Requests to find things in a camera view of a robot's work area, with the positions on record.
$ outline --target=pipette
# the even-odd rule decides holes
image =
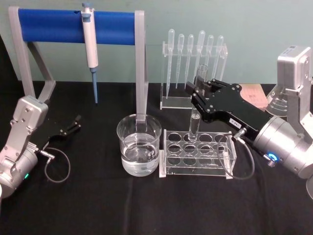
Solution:
[[[94,26],[94,9],[91,8],[90,3],[83,3],[84,10],[81,11],[83,31],[86,45],[87,63],[92,75],[94,102],[98,103],[98,91],[97,91],[97,67],[98,67],[98,53],[97,53],[97,41],[96,30]]]
[[[207,43],[206,43],[206,53],[207,53],[207,57],[205,59],[205,65],[209,66],[209,59],[211,57],[211,51],[212,51],[212,47],[213,47],[213,42],[214,42],[214,36],[213,35],[209,35],[207,37]]]
[[[181,54],[182,54],[182,49],[184,48],[184,39],[185,39],[185,36],[183,34],[180,34],[178,36],[178,44],[177,44],[178,56],[177,56],[177,66],[176,66],[176,89],[177,89],[178,78],[179,78]]]
[[[198,35],[198,42],[197,42],[197,57],[196,57],[196,64],[195,64],[195,72],[194,72],[194,79],[196,78],[197,74],[197,69],[199,66],[199,61],[200,61],[200,56],[203,48],[203,43],[204,43],[204,38],[205,38],[205,32],[201,30]]]
[[[175,31],[170,29],[168,31],[168,67],[167,67],[167,80],[166,80],[166,98],[168,96],[168,92],[170,90],[170,83],[171,83],[171,70],[172,70],[172,56],[173,56],[173,49],[174,49],[174,37]]]
[[[190,34],[188,36],[188,42],[187,42],[187,61],[186,61],[186,68],[185,68],[185,88],[186,88],[186,83],[187,83],[187,78],[188,78],[188,73],[189,73],[190,57],[191,57],[191,52],[192,52],[193,46],[194,46],[194,35]]]
[[[217,39],[216,42],[216,58],[214,61],[214,66],[213,66],[213,72],[212,72],[212,78],[215,78],[215,73],[216,73],[216,69],[217,69],[217,64],[219,62],[219,57],[220,57],[220,53],[222,50],[222,46],[223,46],[223,42],[224,42],[224,37],[222,35],[219,36],[219,38]]]

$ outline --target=pipette stand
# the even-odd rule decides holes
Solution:
[[[178,49],[177,49],[177,45],[174,45],[172,69],[171,69],[171,84],[170,84],[170,89],[169,89],[169,95],[168,97],[166,97],[168,54],[169,54],[169,51],[167,48],[167,44],[163,42],[160,109],[163,109],[163,108],[191,109],[192,104],[190,102],[190,97],[184,91],[184,88],[185,88],[184,76],[185,76],[185,64],[186,64],[186,58],[187,58],[187,46],[184,45],[184,48],[182,50],[180,73],[179,73],[179,84],[178,84],[178,88],[176,89],[176,64],[177,64]],[[208,56],[209,56],[209,64],[208,64],[209,70],[208,70],[207,79],[211,80],[215,78],[217,80],[222,80],[227,57],[228,57],[226,44],[223,44],[221,52],[219,54],[216,54],[216,46],[212,47],[211,52],[206,51],[205,46],[203,46],[199,64],[200,65],[205,64],[205,59]],[[217,56],[219,57],[219,59],[218,59],[216,73],[214,77],[211,77],[213,65]],[[196,45],[194,45],[192,49],[192,53],[191,53],[189,73],[188,73],[188,78],[187,78],[187,81],[190,81],[190,82],[193,82],[194,80],[196,57],[197,57],[197,48],[196,48]]]
[[[222,168],[217,151],[226,169],[232,173],[236,162],[236,150],[231,137],[217,142],[225,133],[199,132],[197,141],[190,142],[188,132],[167,131],[164,129],[164,150],[160,152],[159,176],[166,175],[205,175],[224,176],[232,179]]]
[[[135,46],[136,112],[145,114],[148,80],[144,11],[96,11],[94,17],[98,44]],[[45,102],[50,98],[56,82],[43,60],[37,42],[84,43],[80,11],[21,9],[18,6],[10,6],[9,19],[24,93],[36,97],[28,58],[29,49],[45,79],[45,86],[38,98]]]

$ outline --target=plastic dropper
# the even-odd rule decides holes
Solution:
[[[203,30],[201,30],[199,32],[198,42],[197,42],[197,57],[196,57],[196,64],[195,64],[194,79],[196,78],[197,69],[199,66],[199,61],[200,61],[200,56],[201,56],[201,52],[202,52],[202,48],[203,48],[204,38],[205,38],[205,32]]]
[[[214,36],[213,35],[209,35],[207,37],[207,42],[206,42],[206,53],[207,53],[207,57],[205,59],[205,65],[209,66],[209,59],[211,57],[211,51],[212,51],[212,47],[213,47],[213,42],[214,42]]]
[[[224,37],[220,35],[216,42],[216,58],[214,61],[214,66],[213,66],[213,71],[212,71],[212,79],[215,78],[217,64],[219,62],[219,57],[220,57],[220,53],[222,50],[223,42],[224,42]]]
[[[166,98],[168,96],[168,92],[170,90],[170,83],[171,83],[171,70],[172,70],[172,57],[173,57],[173,49],[174,49],[174,37],[175,31],[170,29],[168,31],[168,67],[167,67],[167,80],[166,80]]]
[[[178,56],[177,56],[177,66],[176,66],[176,89],[177,89],[178,78],[179,78],[181,54],[182,54],[182,49],[184,48],[184,39],[185,39],[185,36],[183,34],[180,34],[178,36],[178,44],[177,44]]]
[[[190,34],[188,36],[188,42],[187,42],[187,61],[186,61],[186,69],[185,69],[185,88],[186,88],[186,83],[187,83],[187,78],[188,78],[188,73],[189,73],[190,57],[191,57],[191,52],[192,52],[193,46],[194,46],[194,35]]]

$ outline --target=test tube rack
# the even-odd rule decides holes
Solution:
[[[218,141],[225,133],[199,132],[195,142],[188,139],[188,132],[164,129],[163,133],[164,150],[159,158],[160,178],[166,175],[206,175],[232,179],[225,173],[217,157],[219,151],[222,164],[232,174],[237,155],[230,136],[217,149]]]
[[[198,36],[198,43],[201,43],[200,37],[201,34],[203,33],[205,35],[204,31],[200,32]],[[205,40],[203,37],[202,45],[193,44],[192,40],[192,49],[188,50],[190,49],[190,46],[189,48],[187,48],[188,47],[187,39],[181,40],[181,35],[182,34],[178,36],[177,45],[175,45],[174,43],[174,35],[173,38],[170,38],[170,32],[168,40],[170,44],[163,42],[160,109],[192,108],[190,97],[184,91],[186,84],[185,73],[187,73],[187,81],[194,82],[195,78],[194,71],[196,71],[197,67],[201,64],[205,64],[209,68],[207,80],[211,79],[222,80],[223,78],[224,69],[228,57],[226,44],[225,43],[220,44],[220,42],[224,41],[224,38],[222,36],[219,36],[218,39],[214,40],[214,37],[212,35],[209,35]],[[181,58],[181,61],[179,63],[180,66],[178,66],[177,63],[179,57]],[[186,71],[187,60],[189,58],[190,58],[189,69]],[[177,68],[179,68],[178,79],[176,78]],[[167,83],[169,71],[170,71],[170,83]]]

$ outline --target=glass test tube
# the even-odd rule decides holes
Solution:
[[[204,81],[206,80],[208,67],[206,65],[200,65],[197,69],[197,75],[195,78],[195,85],[198,87],[198,77],[201,77]],[[198,110],[192,106],[191,117],[190,117],[190,125],[189,125],[189,133],[188,138],[191,142],[195,142],[198,137],[199,125],[201,120],[201,114]]]

